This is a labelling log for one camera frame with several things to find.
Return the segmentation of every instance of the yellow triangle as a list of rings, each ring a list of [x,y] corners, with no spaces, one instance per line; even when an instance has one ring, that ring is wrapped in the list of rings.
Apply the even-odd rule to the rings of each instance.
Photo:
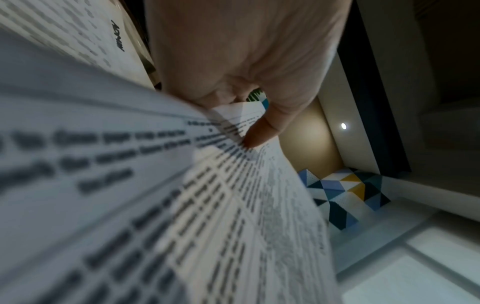
[[[356,196],[359,197],[359,199],[363,201],[365,198],[365,184],[364,183],[358,184],[357,186],[350,189],[349,192],[355,194]]]
[[[341,181],[342,182],[361,182],[359,177],[356,176],[355,174],[350,174],[349,176],[342,178]]]

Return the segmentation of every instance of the human hand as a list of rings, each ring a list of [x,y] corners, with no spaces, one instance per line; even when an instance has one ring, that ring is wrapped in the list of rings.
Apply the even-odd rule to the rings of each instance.
[[[351,0],[145,0],[162,89],[206,108],[245,101],[260,87],[269,106],[244,138],[258,146],[317,95]]]

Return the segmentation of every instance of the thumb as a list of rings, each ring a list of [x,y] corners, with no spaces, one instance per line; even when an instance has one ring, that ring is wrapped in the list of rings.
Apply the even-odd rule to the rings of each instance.
[[[295,118],[301,109],[287,111],[276,104],[270,103],[265,114],[247,131],[243,144],[247,148],[259,146],[280,134]]]

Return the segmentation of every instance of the triangle pattern wall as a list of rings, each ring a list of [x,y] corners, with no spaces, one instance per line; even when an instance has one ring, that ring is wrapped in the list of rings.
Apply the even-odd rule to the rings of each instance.
[[[319,179],[307,169],[298,173],[329,225],[330,237],[356,225],[390,202],[382,193],[382,176],[344,168]]]

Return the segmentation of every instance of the printed page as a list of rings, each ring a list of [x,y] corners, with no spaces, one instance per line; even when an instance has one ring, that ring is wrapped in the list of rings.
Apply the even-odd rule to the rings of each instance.
[[[114,0],[0,0],[0,27],[152,88]]]
[[[278,138],[241,144],[262,104],[155,96],[1,95],[0,302],[340,303]]]

